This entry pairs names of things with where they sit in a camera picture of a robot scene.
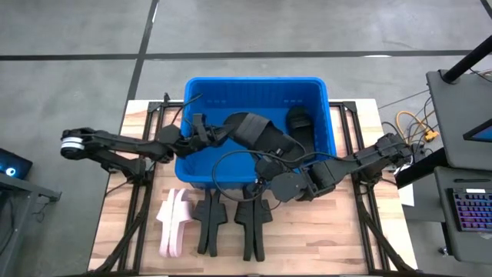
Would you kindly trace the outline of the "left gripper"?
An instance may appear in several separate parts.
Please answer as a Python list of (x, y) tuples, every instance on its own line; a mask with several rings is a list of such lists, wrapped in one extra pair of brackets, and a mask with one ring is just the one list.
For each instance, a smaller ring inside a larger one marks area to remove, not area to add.
[(228, 134), (235, 130), (235, 125), (225, 124), (220, 126), (206, 125), (205, 135), (192, 135), (181, 143), (178, 150), (179, 157), (185, 157), (215, 145), (223, 145), (229, 138)]

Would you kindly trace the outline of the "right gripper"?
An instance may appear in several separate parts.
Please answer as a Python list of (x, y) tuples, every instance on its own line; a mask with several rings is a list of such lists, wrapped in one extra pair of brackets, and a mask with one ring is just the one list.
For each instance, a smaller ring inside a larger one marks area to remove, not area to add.
[(257, 177), (251, 184), (244, 188), (244, 199), (261, 199), (264, 192), (269, 189), (270, 186), (270, 182), (267, 179)]

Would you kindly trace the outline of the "large black slide sandal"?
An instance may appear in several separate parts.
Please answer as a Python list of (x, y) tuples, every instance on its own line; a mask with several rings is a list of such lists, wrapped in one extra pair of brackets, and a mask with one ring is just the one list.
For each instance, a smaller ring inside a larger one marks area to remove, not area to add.
[(286, 116), (289, 136), (299, 142), (306, 153), (314, 152), (314, 123), (304, 106), (292, 107)]
[(297, 140), (277, 128), (274, 123), (252, 112), (235, 112), (223, 122), (232, 128), (229, 137), (248, 150), (265, 152), (299, 165), (295, 159), (307, 153)]

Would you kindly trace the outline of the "blue plastic bin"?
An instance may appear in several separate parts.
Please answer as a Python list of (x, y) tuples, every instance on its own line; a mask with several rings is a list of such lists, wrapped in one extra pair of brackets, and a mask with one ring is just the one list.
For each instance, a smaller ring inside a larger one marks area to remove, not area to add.
[[(252, 112), (288, 132), (287, 114), (294, 106), (307, 109), (314, 121), (314, 158), (336, 155), (327, 86), (317, 77), (196, 77), (188, 81), (184, 100), (197, 100), (184, 107), (181, 134), (188, 137), (192, 116), (201, 113), (208, 125), (220, 126), (235, 112)], [(256, 179), (254, 161), (244, 147), (228, 139), (218, 148), (206, 149), (177, 159), (175, 174), (195, 188), (213, 189), (211, 177), (216, 162), (216, 180), (223, 189), (239, 189)]]

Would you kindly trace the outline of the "white paper sheet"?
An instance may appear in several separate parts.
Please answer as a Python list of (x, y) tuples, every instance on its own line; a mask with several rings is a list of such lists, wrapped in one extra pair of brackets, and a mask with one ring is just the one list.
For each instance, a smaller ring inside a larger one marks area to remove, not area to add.
[(398, 189), (398, 195), (402, 205), (414, 207), (414, 186), (412, 183)]

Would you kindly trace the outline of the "black desk support bar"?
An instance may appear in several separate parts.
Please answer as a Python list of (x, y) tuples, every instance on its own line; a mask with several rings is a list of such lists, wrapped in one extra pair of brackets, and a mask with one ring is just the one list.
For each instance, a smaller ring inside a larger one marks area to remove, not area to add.
[(444, 148), (438, 149), (424, 159), (414, 163), (406, 169), (400, 170), (395, 175), (395, 181), (399, 189), (422, 179), (423, 177), (433, 174), (434, 169), (438, 166), (447, 167), (447, 155)]

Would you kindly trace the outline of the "grey desk with keyboard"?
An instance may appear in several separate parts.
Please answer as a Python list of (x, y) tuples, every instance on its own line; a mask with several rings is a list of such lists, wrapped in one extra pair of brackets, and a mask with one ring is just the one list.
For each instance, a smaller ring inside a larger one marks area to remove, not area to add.
[(492, 265), (492, 232), (460, 232), (447, 189), (492, 189), (492, 172), (436, 167), (434, 177), (447, 231), (447, 249), (460, 262)]

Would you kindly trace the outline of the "black device with blue light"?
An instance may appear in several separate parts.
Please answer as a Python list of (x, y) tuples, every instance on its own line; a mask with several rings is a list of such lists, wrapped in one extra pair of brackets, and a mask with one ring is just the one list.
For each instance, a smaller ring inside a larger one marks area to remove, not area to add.
[(33, 162), (0, 148), (0, 173), (12, 178), (26, 179)]

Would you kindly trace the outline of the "grey metal cart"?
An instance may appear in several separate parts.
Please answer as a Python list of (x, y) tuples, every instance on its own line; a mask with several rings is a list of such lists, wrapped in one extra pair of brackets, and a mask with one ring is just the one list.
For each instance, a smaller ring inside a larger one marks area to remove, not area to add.
[(11, 274), (38, 198), (46, 197), (50, 202), (57, 202), (61, 195), (60, 191), (0, 173), (0, 215), (3, 208), (10, 210), (6, 237), (0, 239), (0, 277)]

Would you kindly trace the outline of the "grey desk with pole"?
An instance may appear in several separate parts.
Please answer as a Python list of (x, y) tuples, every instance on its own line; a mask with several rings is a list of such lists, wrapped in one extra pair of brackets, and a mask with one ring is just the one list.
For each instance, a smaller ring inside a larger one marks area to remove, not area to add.
[(426, 74), (449, 166), (492, 171), (492, 142), (467, 141), (466, 132), (492, 119), (492, 83), (462, 75), (454, 84), (439, 72)]

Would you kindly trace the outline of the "backlit black keyboard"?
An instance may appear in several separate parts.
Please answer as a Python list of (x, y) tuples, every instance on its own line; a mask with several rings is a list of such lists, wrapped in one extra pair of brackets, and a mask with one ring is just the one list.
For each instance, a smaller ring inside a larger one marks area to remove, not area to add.
[(492, 189), (447, 189), (460, 232), (492, 232)]

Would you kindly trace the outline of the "black framed monitor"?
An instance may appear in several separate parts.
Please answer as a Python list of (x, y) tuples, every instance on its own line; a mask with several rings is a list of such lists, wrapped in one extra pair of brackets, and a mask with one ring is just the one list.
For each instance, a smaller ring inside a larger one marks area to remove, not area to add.
[(463, 134), (463, 139), (492, 143), (492, 118)]

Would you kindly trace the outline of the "black pole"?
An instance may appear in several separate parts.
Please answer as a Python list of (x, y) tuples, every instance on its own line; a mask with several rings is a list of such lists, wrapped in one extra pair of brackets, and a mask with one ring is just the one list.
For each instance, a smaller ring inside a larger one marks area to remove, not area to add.
[(485, 56), (492, 52), (492, 35), (481, 42), (475, 49), (464, 56), (456, 65), (446, 72), (441, 72), (441, 79), (452, 84), (457, 81), (466, 71), (471, 69), (479, 61), (481, 61)]

